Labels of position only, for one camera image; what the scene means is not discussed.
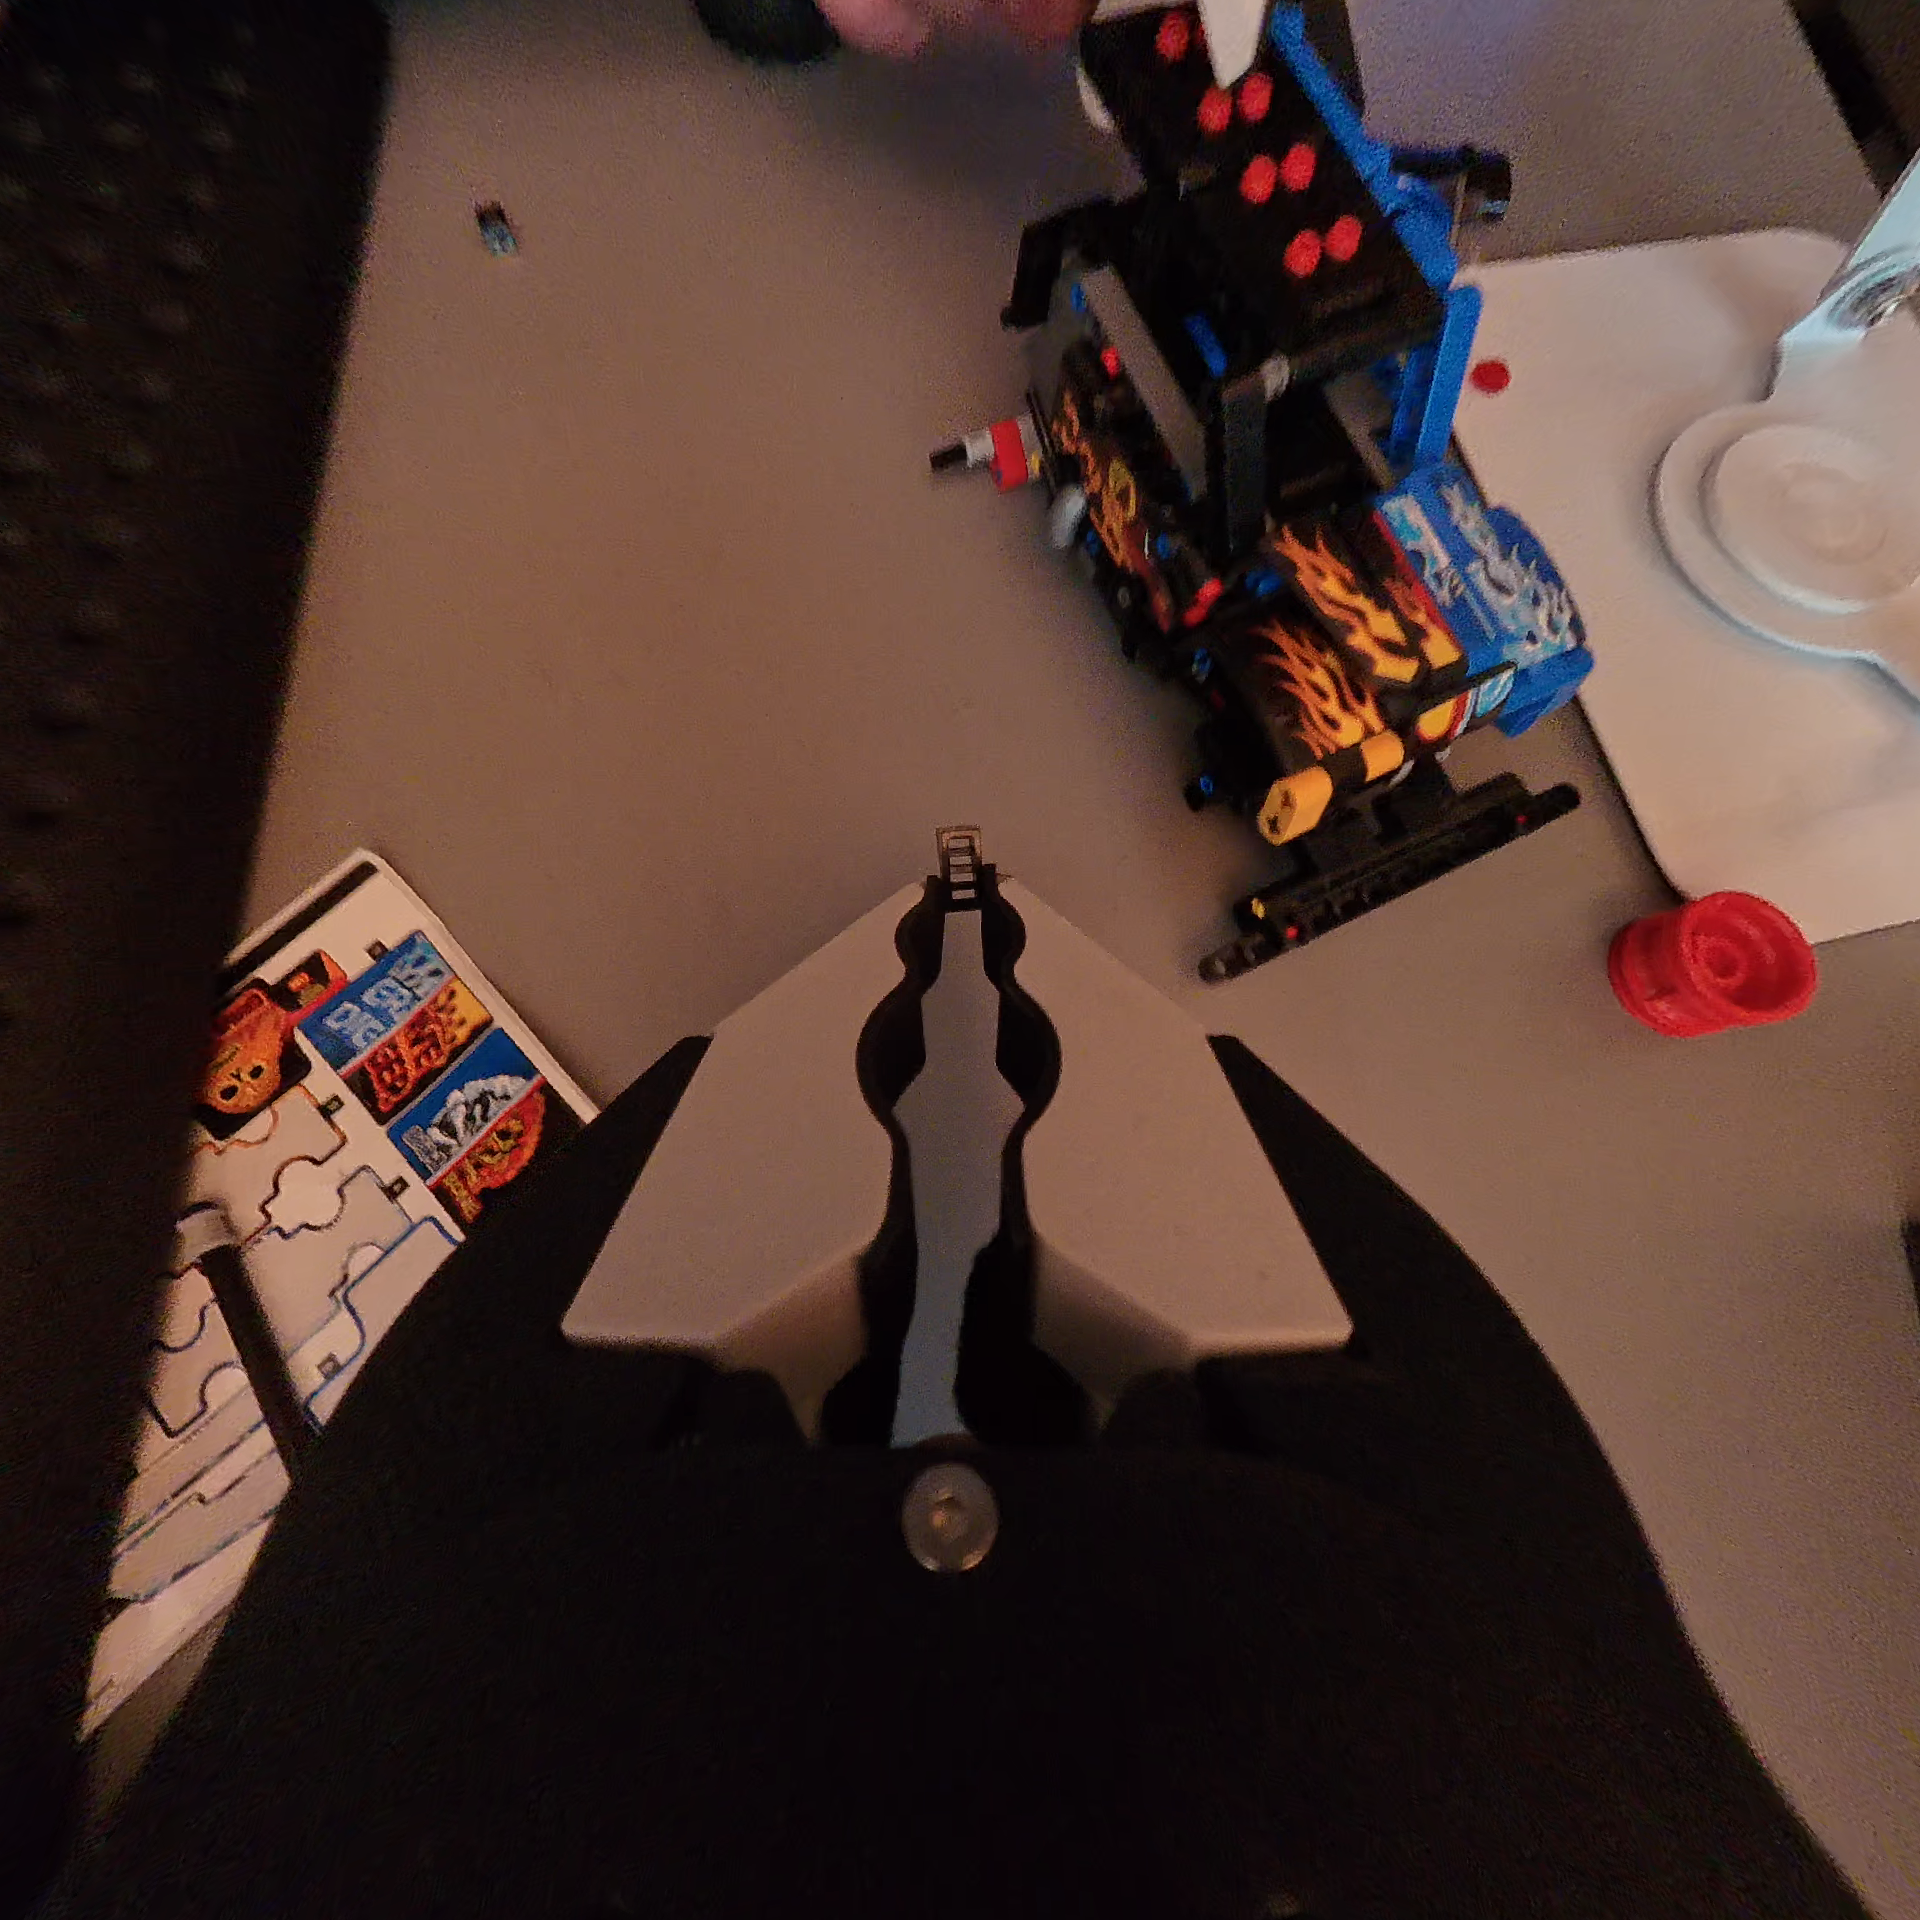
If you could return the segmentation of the red wheel hub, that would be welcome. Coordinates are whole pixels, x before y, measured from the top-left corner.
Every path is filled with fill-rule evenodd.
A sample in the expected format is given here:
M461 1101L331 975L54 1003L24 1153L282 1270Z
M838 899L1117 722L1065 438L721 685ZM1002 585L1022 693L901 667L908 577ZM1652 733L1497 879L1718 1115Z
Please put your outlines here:
M1702 896L1622 926L1606 951L1622 1011L1668 1041L1779 1024L1810 1009L1817 958L1773 903Z

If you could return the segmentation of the sticker sheet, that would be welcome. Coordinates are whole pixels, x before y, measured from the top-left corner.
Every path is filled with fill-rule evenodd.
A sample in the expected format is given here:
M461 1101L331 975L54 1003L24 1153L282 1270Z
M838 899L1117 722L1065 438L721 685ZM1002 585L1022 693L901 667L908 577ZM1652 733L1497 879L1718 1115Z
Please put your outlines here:
M593 1118L370 850L229 955L84 1738L234 1601L290 1482L206 1250L242 1267L302 1416L324 1425L461 1240Z

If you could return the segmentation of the black dotted mat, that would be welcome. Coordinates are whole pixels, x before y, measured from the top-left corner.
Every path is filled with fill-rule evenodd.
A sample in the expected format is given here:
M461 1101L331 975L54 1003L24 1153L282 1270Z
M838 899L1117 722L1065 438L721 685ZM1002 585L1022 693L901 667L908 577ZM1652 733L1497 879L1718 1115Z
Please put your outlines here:
M75 1782L388 49L382 5L4 5L6 1881Z

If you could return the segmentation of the black blue brick truck model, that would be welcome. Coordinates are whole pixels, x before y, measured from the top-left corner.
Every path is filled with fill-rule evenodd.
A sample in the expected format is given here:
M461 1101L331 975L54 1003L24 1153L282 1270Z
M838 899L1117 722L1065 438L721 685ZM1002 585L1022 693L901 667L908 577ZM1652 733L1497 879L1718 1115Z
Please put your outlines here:
M1190 809L1275 850L1198 963L1217 985L1563 822L1573 784L1456 784L1462 737L1522 737L1593 670L1577 602L1456 445L1478 361L1472 247L1436 147L1362 123L1346 5L1272 5L1267 49L1214 83L1194 5L1099 5L1076 41L1140 185L1022 229L1010 419L929 458L1046 495L1121 650L1196 704ZM1180 471L1187 624L1121 621L1049 478L1041 405L1070 346L1112 346Z

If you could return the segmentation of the long black axle grey end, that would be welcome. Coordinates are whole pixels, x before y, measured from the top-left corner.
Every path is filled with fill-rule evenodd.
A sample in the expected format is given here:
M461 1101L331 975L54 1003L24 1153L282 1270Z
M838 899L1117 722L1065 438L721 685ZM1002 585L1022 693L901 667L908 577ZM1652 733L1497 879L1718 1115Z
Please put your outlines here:
M298 1482L320 1443L320 1423L298 1392L293 1367L256 1297L242 1250L230 1240L216 1240L200 1253L196 1267L208 1281L280 1463L288 1479Z

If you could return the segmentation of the white book stand base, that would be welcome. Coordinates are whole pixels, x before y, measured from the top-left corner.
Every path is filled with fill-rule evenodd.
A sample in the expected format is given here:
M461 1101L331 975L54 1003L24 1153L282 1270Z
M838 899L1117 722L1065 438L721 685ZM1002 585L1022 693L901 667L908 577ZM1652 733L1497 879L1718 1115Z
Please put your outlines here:
M1718 613L1657 496L1672 445L1762 400L1840 261L1837 239L1770 229L1488 264L1477 351L1508 385L1456 416L1481 489L1569 578L1596 656L1579 702L1656 864L1690 899L1768 899L1812 944L1916 922L1916 699Z

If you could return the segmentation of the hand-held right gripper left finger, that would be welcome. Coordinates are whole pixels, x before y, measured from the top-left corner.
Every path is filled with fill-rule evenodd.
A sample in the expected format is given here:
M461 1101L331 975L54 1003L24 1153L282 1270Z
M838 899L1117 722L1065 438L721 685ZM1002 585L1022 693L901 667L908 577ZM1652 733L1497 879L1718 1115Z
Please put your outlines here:
M920 1245L896 1118L941 886L908 886L714 1029L562 1320L587 1350L776 1378L802 1432L893 1437Z

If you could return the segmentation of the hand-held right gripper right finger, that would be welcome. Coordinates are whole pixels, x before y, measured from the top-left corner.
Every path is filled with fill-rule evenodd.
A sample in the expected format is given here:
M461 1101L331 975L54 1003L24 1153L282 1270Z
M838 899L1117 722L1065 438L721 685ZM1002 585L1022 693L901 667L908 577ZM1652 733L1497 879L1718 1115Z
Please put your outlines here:
M1132 1387L1338 1354L1354 1321L1208 1029L1018 881L978 886L1020 1111L955 1360L987 1445L1078 1445Z

